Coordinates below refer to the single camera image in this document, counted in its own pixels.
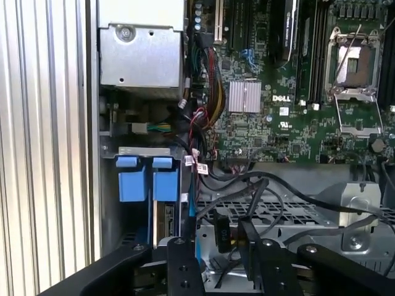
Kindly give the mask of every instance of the yellow wire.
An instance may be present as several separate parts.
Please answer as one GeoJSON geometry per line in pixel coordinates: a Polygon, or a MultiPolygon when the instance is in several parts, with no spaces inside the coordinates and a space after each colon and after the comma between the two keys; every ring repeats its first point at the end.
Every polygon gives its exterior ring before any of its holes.
{"type": "Polygon", "coordinates": [[[216,121],[217,121],[217,117],[219,116],[219,113],[221,111],[221,105],[222,105],[222,85],[219,81],[217,81],[218,84],[218,103],[217,103],[217,107],[214,110],[214,113],[212,115],[212,118],[209,121],[209,124],[207,126],[205,126],[205,128],[207,128],[208,126],[212,126],[216,121]]]}

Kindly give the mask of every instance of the screw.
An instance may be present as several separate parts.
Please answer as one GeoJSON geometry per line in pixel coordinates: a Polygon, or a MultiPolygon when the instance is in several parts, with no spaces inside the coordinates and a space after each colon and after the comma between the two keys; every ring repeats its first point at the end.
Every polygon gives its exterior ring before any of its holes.
{"type": "Polygon", "coordinates": [[[141,250],[144,250],[143,245],[137,245],[136,247],[133,248],[133,251],[141,251],[141,250]]]}
{"type": "Polygon", "coordinates": [[[273,244],[273,242],[272,242],[271,240],[268,240],[268,239],[264,239],[264,240],[262,241],[262,243],[263,243],[265,246],[267,246],[267,247],[269,247],[269,246],[271,246],[271,245],[273,244]]]}
{"type": "Polygon", "coordinates": [[[121,29],[121,37],[123,40],[128,40],[131,36],[131,31],[129,28],[122,28],[121,29]]]}
{"type": "Polygon", "coordinates": [[[351,238],[351,248],[353,250],[359,250],[360,248],[362,248],[363,243],[360,241],[360,239],[358,239],[357,237],[353,236],[351,238]]]}
{"type": "Polygon", "coordinates": [[[318,252],[317,248],[316,248],[316,247],[313,247],[312,245],[308,245],[308,246],[306,247],[306,251],[308,251],[308,252],[310,252],[310,253],[317,253],[317,252],[318,252]]]}
{"type": "Polygon", "coordinates": [[[183,240],[183,239],[177,239],[177,240],[175,241],[175,243],[176,243],[177,245],[182,245],[182,244],[185,243],[185,240],[183,240]]]}

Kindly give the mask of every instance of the cpu socket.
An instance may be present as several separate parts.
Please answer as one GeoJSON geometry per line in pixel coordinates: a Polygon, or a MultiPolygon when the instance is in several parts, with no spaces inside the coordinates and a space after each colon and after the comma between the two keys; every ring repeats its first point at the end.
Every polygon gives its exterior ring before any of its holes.
{"type": "Polygon", "coordinates": [[[325,92],[328,102],[334,101],[336,104],[340,132],[357,138],[369,138],[371,134],[383,132],[376,99],[380,39],[377,30],[366,34],[359,33],[360,29],[361,26],[350,33],[342,33],[339,27],[333,29],[328,44],[325,92]],[[363,105],[358,108],[357,104],[361,103],[363,105]],[[374,121],[368,125],[355,125],[346,118],[351,110],[355,112],[354,117],[358,111],[368,112],[374,121]]]}

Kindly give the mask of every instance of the wire bundle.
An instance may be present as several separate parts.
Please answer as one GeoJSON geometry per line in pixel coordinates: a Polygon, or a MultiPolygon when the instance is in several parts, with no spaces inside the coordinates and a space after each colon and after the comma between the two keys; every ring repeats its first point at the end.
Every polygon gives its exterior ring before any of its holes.
{"type": "Polygon", "coordinates": [[[254,51],[252,49],[244,49],[241,51],[241,57],[247,60],[249,68],[254,73],[259,72],[259,66],[255,64],[254,51]]]}
{"type": "Polygon", "coordinates": [[[220,118],[225,109],[225,88],[223,87],[222,77],[218,66],[218,55],[213,47],[203,50],[203,64],[207,70],[209,80],[209,99],[207,101],[208,122],[204,123],[203,128],[211,128],[220,118]]]}
{"type": "Polygon", "coordinates": [[[158,125],[149,125],[147,127],[148,131],[159,131],[161,133],[170,133],[172,131],[172,127],[166,123],[166,122],[162,122],[159,123],[158,125]]]}

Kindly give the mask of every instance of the capacitor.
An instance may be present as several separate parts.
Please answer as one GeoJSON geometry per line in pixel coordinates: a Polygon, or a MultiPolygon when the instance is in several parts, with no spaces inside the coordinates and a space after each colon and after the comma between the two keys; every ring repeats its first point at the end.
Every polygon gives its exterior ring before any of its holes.
{"type": "Polygon", "coordinates": [[[269,123],[272,122],[273,121],[273,116],[271,114],[266,115],[265,116],[265,121],[269,122],[269,123]]]}

